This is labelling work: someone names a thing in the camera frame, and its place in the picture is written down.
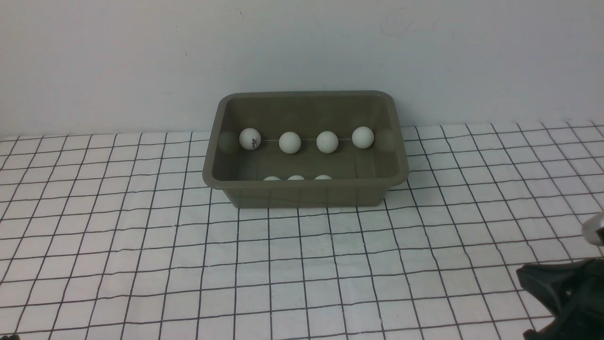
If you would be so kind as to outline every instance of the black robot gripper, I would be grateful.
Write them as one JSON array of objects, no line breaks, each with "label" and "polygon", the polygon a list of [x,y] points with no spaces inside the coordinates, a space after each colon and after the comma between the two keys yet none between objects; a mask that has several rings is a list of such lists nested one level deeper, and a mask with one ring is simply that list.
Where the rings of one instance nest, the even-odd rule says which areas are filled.
[{"label": "black robot gripper", "polygon": [[525,340],[604,340],[604,259],[569,264],[526,264],[520,286],[555,317]]}]

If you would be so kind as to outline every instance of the grid mat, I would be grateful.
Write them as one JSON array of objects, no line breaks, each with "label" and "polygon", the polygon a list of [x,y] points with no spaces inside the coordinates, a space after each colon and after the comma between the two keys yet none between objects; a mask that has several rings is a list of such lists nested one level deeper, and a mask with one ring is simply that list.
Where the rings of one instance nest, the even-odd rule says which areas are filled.
[{"label": "grid mat", "polygon": [[525,263],[601,257],[604,125],[403,128],[373,208],[234,209],[208,133],[4,138],[0,335],[520,339],[551,315]]}]

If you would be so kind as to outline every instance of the ping pong ball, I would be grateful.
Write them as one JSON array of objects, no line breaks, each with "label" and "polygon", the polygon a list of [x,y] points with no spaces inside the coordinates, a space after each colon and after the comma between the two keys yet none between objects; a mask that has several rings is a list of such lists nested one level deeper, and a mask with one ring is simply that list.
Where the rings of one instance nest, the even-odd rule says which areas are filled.
[{"label": "ping pong ball", "polygon": [[323,131],[316,137],[316,147],[324,154],[330,154],[338,148],[338,136],[331,131]]},{"label": "ping pong ball", "polygon": [[286,154],[295,154],[300,150],[300,145],[302,145],[302,141],[295,132],[286,132],[279,138],[279,148]]},{"label": "ping pong ball", "polygon": [[373,144],[373,139],[373,131],[366,126],[361,126],[352,133],[352,143],[359,149],[370,147]]},{"label": "ping pong ball", "polygon": [[260,146],[262,139],[256,129],[247,128],[239,134],[239,144],[246,150],[253,150]]}]

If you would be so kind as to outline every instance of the plastic tray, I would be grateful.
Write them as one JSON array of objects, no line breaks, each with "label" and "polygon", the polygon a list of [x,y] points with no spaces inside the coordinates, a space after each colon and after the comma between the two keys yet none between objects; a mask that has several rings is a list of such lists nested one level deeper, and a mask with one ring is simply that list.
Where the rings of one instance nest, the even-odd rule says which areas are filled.
[{"label": "plastic tray", "polygon": [[[351,141],[359,126],[375,141],[358,149]],[[252,151],[239,133],[254,128],[262,136]],[[288,131],[302,146],[286,154],[278,145]],[[323,154],[316,137],[334,132],[338,149]],[[313,91],[232,94],[220,101],[204,164],[204,182],[222,190],[237,208],[376,206],[409,174],[400,123],[392,97],[379,91]],[[305,180],[287,180],[301,175]],[[332,180],[314,180],[329,175]],[[280,181],[264,181],[277,176]]]}]

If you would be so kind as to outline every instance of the white ball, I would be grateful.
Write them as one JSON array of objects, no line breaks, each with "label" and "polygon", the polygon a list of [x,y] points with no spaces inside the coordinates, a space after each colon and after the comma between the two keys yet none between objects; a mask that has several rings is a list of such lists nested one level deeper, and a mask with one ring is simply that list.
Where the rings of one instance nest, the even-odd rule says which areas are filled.
[{"label": "white ball", "polygon": [[366,126],[361,126],[352,133],[352,143],[359,149],[370,147],[374,138],[373,131]]},{"label": "white ball", "polygon": [[316,137],[316,147],[324,154],[330,154],[338,148],[338,136],[331,131],[323,131]]},{"label": "white ball", "polygon": [[279,148],[286,154],[295,154],[300,150],[300,145],[302,145],[302,141],[295,132],[286,132],[279,138]]},{"label": "white ball", "polygon": [[262,139],[256,129],[247,128],[239,134],[239,144],[246,150],[253,150],[260,146]]}]

